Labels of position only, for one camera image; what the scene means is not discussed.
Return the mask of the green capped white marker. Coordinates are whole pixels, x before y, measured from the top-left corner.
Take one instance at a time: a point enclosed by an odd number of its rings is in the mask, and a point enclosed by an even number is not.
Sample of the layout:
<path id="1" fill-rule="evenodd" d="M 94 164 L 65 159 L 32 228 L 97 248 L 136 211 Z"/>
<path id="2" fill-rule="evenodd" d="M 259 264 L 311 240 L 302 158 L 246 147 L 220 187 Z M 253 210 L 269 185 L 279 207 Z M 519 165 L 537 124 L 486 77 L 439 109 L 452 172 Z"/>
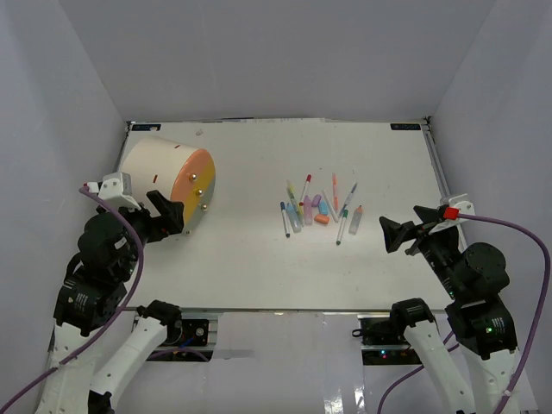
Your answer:
<path id="1" fill-rule="evenodd" d="M 341 215 L 340 221 L 339 221 L 339 229 L 336 237 L 336 245 L 340 246 L 342 244 L 342 238 L 345 230 L 346 221 L 348 219 L 348 210 L 345 209 Z"/>

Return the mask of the cream cylindrical drawer organizer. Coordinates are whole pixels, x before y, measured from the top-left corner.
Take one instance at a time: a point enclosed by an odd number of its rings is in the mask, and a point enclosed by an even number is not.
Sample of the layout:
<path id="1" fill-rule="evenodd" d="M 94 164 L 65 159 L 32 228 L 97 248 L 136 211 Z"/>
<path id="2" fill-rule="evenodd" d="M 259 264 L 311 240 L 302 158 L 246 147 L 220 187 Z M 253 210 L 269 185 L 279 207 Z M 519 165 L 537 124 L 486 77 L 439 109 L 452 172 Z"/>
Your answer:
<path id="1" fill-rule="evenodd" d="M 198 149 L 203 148 L 186 146 L 158 136 L 147 136 L 140 139 L 123 157 L 119 171 L 130 175 L 132 195 L 135 200 L 143 203 L 152 214 L 157 216 L 159 212 L 147 199 L 146 193 L 157 190 L 165 198 L 171 200 L 173 184 L 180 168 L 188 157 Z M 210 208 L 215 185 L 216 180 L 210 186 L 207 195 L 197 202 L 183 203 L 185 206 L 183 233 L 185 235 L 195 232 Z"/>

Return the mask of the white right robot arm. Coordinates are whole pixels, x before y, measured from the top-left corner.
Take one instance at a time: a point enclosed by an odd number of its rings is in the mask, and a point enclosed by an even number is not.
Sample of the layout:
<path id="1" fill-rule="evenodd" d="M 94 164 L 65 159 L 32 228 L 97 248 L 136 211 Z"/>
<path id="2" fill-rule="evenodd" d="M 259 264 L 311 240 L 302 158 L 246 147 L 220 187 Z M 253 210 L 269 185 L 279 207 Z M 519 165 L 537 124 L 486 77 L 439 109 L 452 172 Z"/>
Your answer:
<path id="1" fill-rule="evenodd" d="M 431 338 L 435 318 L 421 298 L 392 305 L 391 337 L 416 350 L 451 412 L 518 413 L 515 391 L 522 362 L 515 356 L 513 317 L 499 296 L 510 283 L 505 256 L 485 242 L 459 249 L 459 224 L 478 219 L 467 207 L 417 206 L 414 211 L 419 224 L 380 218 L 386 252 L 410 242 L 406 254 L 421 254 L 437 276 L 452 301 L 445 312 L 466 360 L 472 389 L 466 389 L 446 347 Z"/>

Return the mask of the white grey marker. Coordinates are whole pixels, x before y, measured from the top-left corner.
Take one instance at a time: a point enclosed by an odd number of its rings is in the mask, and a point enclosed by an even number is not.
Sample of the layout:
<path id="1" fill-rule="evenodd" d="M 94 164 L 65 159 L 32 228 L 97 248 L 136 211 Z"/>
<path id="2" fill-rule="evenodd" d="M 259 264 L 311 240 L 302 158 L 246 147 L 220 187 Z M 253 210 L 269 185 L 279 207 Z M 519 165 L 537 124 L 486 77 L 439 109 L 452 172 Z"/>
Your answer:
<path id="1" fill-rule="evenodd" d="M 327 192 L 325 190 L 322 190 L 322 194 L 323 194 L 323 199 L 324 199 L 325 203 L 328 205 L 328 209 L 329 209 L 329 213 L 330 213 L 331 217 L 333 218 L 335 223 L 338 223 L 339 218 L 338 218 L 338 215 L 336 213 L 336 209 L 334 208 L 333 202 L 330 200 L 330 197 L 329 197 L 329 195 L 327 194 Z"/>

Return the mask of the red capped white marker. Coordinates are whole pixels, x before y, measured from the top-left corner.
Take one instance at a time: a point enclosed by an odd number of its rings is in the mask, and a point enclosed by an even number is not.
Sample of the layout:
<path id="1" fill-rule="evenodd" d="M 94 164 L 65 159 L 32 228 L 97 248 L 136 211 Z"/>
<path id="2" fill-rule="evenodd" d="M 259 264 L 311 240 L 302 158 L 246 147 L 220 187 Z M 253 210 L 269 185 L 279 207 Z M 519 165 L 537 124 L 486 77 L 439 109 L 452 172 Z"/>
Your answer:
<path id="1" fill-rule="evenodd" d="M 299 199 L 301 204 L 304 202 L 304 198 L 308 195 L 308 189 L 309 189 L 309 186 L 310 186 L 310 182 L 311 182 L 311 174 L 308 174 L 306 176 L 304 186 L 303 186 L 303 189 L 302 189 L 302 192 L 301 192 L 301 196 L 300 196 L 300 199 Z"/>

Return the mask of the orange top drawer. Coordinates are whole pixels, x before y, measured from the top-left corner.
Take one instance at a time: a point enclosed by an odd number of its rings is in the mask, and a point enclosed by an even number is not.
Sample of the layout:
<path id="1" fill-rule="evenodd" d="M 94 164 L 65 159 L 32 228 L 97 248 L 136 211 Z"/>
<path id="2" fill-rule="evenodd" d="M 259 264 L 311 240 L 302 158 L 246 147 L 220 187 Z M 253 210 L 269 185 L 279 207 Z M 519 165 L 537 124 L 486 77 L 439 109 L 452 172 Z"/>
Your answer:
<path id="1" fill-rule="evenodd" d="M 180 168 L 172 187 L 171 200 L 184 204 L 197 202 L 207 195 L 215 179 L 216 168 L 210 153 L 198 149 Z"/>

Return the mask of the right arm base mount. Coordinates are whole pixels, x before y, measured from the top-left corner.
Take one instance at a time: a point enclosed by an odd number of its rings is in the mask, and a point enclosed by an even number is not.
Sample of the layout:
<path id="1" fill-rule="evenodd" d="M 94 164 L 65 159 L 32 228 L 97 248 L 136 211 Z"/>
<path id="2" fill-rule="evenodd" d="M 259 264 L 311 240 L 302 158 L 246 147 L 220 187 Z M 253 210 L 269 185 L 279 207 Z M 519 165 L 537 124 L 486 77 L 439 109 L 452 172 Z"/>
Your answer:
<path id="1" fill-rule="evenodd" d="M 416 351 L 393 328 L 389 317 L 363 317 L 351 332 L 361 340 L 365 367 L 421 365 Z"/>

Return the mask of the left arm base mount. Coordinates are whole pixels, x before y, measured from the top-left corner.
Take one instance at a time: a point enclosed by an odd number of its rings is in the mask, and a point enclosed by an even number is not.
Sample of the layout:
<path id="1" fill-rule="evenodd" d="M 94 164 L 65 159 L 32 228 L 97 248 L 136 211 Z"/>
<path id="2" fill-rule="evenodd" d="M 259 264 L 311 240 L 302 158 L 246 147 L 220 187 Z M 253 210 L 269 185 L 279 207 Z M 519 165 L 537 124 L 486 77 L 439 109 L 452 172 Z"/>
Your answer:
<path id="1" fill-rule="evenodd" d="M 209 362 L 214 353 L 220 313 L 183 311 L 180 321 L 147 358 L 158 362 Z"/>

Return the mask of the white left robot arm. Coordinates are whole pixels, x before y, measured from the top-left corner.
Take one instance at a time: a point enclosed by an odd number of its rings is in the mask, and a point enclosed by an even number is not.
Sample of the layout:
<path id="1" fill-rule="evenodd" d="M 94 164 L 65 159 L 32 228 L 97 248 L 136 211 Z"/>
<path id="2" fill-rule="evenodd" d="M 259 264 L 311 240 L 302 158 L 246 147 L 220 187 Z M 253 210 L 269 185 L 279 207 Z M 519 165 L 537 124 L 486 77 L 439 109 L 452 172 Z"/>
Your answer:
<path id="1" fill-rule="evenodd" d="M 162 343 L 182 334 L 179 307 L 154 300 L 138 309 L 139 319 L 128 340 L 109 364 L 96 369 L 100 336 L 127 305 L 144 267 L 147 243 L 160 242 L 184 228 L 184 205 L 159 191 L 147 198 L 158 210 L 143 205 L 111 207 L 99 201 L 84 226 L 78 252 L 70 260 L 53 318 L 53 353 L 41 376 L 39 413 L 112 413 L 116 401 L 148 356 Z"/>

